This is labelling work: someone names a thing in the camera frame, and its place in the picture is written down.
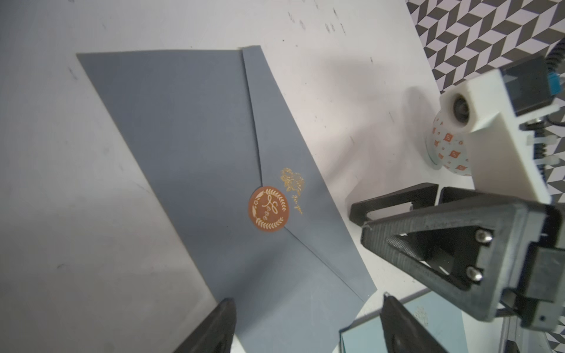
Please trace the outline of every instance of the cable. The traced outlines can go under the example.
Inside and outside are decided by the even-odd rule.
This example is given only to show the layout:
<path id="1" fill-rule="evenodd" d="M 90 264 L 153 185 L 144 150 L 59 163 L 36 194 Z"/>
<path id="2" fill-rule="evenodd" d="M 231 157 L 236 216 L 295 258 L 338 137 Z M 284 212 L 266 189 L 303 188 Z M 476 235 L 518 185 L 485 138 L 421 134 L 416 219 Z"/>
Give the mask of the cable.
<path id="1" fill-rule="evenodd" d="M 550 72 L 557 71 L 565 58 L 565 38 L 561 39 L 545 57 L 545 65 Z"/>
<path id="2" fill-rule="evenodd" d="M 557 71 L 557 68 L 559 68 L 563 62 L 563 59 L 565 59 L 565 37 L 563 37 L 545 57 L 545 66 L 547 66 L 547 71 Z M 545 120 L 551 125 L 565 127 L 565 123 L 553 121 L 549 119 L 549 115 L 545 117 Z"/>

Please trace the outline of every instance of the light blue envelope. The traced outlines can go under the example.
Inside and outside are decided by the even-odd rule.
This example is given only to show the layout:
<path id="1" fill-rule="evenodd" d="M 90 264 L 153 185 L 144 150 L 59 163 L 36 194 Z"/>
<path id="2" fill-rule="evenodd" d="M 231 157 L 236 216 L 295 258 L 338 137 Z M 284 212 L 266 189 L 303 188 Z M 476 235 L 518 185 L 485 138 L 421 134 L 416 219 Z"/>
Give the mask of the light blue envelope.
<path id="1" fill-rule="evenodd" d="M 261 48 L 78 58 L 247 353 L 330 353 L 375 286 Z M 276 232 L 261 186 L 290 204 Z"/>

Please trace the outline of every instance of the white tabletop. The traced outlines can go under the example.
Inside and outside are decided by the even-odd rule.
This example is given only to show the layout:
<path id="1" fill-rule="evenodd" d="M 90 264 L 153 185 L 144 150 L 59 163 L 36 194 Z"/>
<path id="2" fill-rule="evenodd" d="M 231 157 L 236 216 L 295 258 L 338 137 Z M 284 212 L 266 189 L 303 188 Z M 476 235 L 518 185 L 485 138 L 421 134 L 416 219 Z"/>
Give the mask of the white tabletop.
<path id="1" fill-rule="evenodd" d="M 439 92 L 403 0 L 4 0 L 2 351 L 171 352 L 214 308 L 75 54 L 249 45 L 378 288 L 360 315 L 384 291 L 423 288 L 347 219 L 351 203 L 420 182 L 472 187 L 426 162 Z M 498 324 L 464 322 L 470 352 L 494 351 Z"/>

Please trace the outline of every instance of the black and white pattern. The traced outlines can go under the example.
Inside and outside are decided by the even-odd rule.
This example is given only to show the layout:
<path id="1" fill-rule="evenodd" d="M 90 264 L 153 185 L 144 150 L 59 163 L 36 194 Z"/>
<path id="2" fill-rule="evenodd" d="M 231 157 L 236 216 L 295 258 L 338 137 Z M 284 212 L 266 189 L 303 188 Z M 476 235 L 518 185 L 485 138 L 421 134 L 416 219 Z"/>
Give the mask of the black and white pattern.
<path id="1" fill-rule="evenodd" d="M 440 92 L 527 55 L 548 51 L 565 36 L 565 1 L 407 0 L 406 5 Z M 565 72 L 565 64 L 558 72 Z M 565 120 L 565 91 L 555 103 L 554 121 Z M 554 202 L 565 202 L 565 128 L 549 126 L 558 143 L 547 154 L 559 163 L 546 170 Z M 555 352 L 565 353 L 565 308 L 560 324 L 547 333 Z"/>
<path id="2" fill-rule="evenodd" d="M 551 349 L 555 352 L 565 352 L 565 308 L 563 308 L 559 318 L 559 325 L 557 325 L 553 332 L 546 333 L 546 336 Z"/>

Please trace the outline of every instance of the orange seal sticker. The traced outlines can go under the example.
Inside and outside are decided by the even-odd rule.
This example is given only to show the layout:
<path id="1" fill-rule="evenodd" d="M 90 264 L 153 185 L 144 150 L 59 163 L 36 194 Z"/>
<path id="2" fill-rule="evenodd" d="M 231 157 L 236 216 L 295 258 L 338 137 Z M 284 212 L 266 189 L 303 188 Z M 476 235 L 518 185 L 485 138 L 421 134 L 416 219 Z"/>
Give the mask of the orange seal sticker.
<path id="1" fill-rule="evenodd" d="M 276 232 L 288 221 L 288 202 L 283 193 L 272 186 L 257 189 L 249 199 L 249 218 L 265 232 Z"/>

